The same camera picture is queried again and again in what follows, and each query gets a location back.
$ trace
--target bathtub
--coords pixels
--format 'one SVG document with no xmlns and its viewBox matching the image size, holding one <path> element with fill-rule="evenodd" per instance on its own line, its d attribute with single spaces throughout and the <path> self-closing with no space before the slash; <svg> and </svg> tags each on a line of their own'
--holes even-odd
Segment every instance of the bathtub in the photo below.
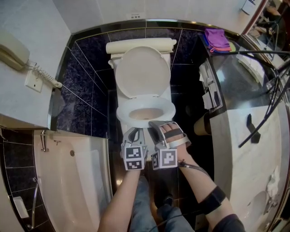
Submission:
<svg viewBox="0 0 290 232">
<path fill-rule="evenodd" d="M 48 152 L 41 151 L 36 132 L 39 188 L 56 232 L 97 231 L 101 214 L 112 198 L 107 140 L 49 131 L 47 148 Z"/>
</svg>

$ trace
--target grab bar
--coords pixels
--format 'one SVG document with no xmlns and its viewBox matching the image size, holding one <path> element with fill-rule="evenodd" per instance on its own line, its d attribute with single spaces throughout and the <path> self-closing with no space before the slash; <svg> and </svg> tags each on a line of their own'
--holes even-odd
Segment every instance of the grab bar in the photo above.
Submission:
<svg viewBox="0 0 290 232">
<path fill-rule="evenodd" d="M 27 224 L 28 229 L 34 228 L 35 204 L 36 204 L 36 197 L 37 197 L 37 191 L 38 191 L 38 185 L 39 185 L 36 177 L 33 177 L 32 180 L 34 182 L 36 182 L 36 187 L 35 187 L 35 191 L 34 191 L 34 199 L 33 199 L 33 207 L 32 207 L 32 223 L 31 223 L 31 225 Z"/>
<path fill-rule="evenodd" d="M 43 152 L 49 152 L 49 149 L 46 147 L 46 137 L 47 137 L 46 130 L 43 130 L 40 133 L 40 139 L 41 139 L 41 144 L 42 144 L 41 151 Z"/>
</svg>

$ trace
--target leg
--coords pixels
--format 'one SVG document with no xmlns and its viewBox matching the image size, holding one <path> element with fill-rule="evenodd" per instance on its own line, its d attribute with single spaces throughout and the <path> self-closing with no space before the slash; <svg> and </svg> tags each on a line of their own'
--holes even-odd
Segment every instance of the leg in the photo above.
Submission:
<svg viewBox="0 0 290 232">
<path fill-rule="evenodd" d="M 146 232 L 156 226 L 150 211 L 149 185 L 144 176 L 140 177 L 132 210 L 130 232 Z"/>
<path fill-rule="evenodd" d="M 158 215 L 160 215 L 163 220 L 167 220 L 174 216 L 181 215 L 181 211 L 178 207 L 172 207 L 169 204 L 164 204 L 157 210 Z M 175 217 L 169 220 L 165 226 L 166 232 L 194 232 L 189 222 L 184 218 L 184 216 Z"/>
</svg>

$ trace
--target toilet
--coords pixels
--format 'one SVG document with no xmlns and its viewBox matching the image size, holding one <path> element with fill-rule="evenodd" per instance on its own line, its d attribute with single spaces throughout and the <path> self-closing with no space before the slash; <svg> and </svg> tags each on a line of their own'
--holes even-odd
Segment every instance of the toilet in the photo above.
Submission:
<svg viewBox="0 0 290 232">
<path fill-rule="evenodd" d="M 116 115 L 123 134 L 132 127 L 148 128 L 149 121 L 170 121 L 174 117 L 170 52 L 175 43 L 176 40 L 170 38 L 153 38 L 107 44 L 107 53 L 111 53 L 109 64 L 114 69 L 117 85 Z M 150 157 L 155 152 L 154 143 L 147 130 L 144 137 Z"/>
</svg>

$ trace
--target black tile floor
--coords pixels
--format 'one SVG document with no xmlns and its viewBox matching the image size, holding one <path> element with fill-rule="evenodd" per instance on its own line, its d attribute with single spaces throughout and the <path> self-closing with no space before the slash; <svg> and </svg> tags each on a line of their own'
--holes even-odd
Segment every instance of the black tile floor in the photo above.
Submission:
<svg viewBox="0 0 290 232">
<path fill-rule="evenodd" d="M 194 123 L 207 112 L 203 106 L 203 86 L 198 79 L 191 79 L 188 85 L 171 86 L 171 98 L 176 107 L 173 120 L 179 124 L 192 142 L 192 145 L 188 147 L 188 152 L 213 179 L 212 138 L 211 136 L 197 136 L 193 131 Z M 108 135 L 113 193 L 126 174 L 123 160 L 120 157 L 122 132 L 120 122 L 116 118 L 116 108 L 116 91 L 109 91 Z M 186 215 L 186 219 L 194 227 L 195 216 L 200 214 L 200 211 L 195 196 L 182 172 L 178 168 L 153 171 L 152 163 L 147 162 L 144 173 L 149 181 L 152 201 L 156 191 L 162 191 L 162 189 L 157 189 L 156 186 L 159 186 L 161 182 L 166 183 L 167 189 L 174 197 L 174 205 L 179 206 L 182 213 L 191 213 Z"/>
</svg>

